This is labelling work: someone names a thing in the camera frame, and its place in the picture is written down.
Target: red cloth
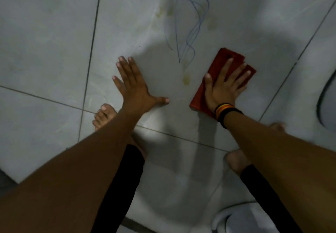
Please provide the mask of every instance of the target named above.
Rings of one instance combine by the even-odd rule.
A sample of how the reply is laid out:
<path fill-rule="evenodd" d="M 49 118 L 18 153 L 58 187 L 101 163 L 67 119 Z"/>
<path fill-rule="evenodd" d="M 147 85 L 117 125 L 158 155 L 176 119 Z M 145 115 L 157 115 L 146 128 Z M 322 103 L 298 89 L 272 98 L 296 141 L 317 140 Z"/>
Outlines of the red cloth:
<path fill-rule="evenodd" d="M 245 57 L 238 53 L 230 51 L 226 48 L 221 48 L 219 50 L 219 52 L 217 53 L 215 59 L 213 60 L 208 70 L 208 73 L 211 75 L 212 80 L 214 82 L 217 80 L 219 72 L 221 71 L 222 67 L 225 65 L 227 60 L 232 57 L 233 57 L 233 62 L 227 72 L 225 79 L 227 79 L 227 77 L 230 76 L 233 73 L 233 71 L 235 71 L 241 64 L 244 63 Z M 245 86 L 247 82 L 252 78 L 252 76 L 256 73 L 256 70 L 253 67 L 251 67 L 250 65 L 247 65 L 244 68 L 244 70 L 240 73 L 240 75 L 237 77 L 237 79 L 241 77 L 248 70 L 251 71 L 250 76 L 246 78 L 246 80 L 239 87 Z M 212 118 L 215 118 L 214 114 L 208 109 L 207 103 L 205 102 L 204 92 L 205 92 L 205 82 L 203 78 L 203 81 L 200 87 L 198 88 L 193 100 L 190 103 L 190 107 L 192 109 L 196 109 L 198 111 L 204 112 Z"/>

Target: tile floor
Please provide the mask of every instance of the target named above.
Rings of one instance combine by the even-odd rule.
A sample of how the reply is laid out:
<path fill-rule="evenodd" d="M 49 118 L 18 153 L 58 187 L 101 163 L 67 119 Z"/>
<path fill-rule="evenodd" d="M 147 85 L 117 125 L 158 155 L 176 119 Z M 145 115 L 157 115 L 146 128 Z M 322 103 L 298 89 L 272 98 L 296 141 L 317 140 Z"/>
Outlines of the tile floor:
<path fill-rule="evenodd" d="M 336 68 L 335 0 L 194 1 L 197 12 L 183 0 L 0 0 L 0 169 L 21 182 L 90 135 L 101 104 L 121 107 L 114 63 L 133 55 L 171 103 L 136 127 L 149 157 L 127 216 L 159 233 L 210 232 L 218 210 L 253 201 L 222 161 L 236 142 L 188 107 L 221 47 L 257 69 L 237 101 L 245 114 L 336 150 L 315 113 Z M 201 25 L 194 58 L 190 23 Z"/>

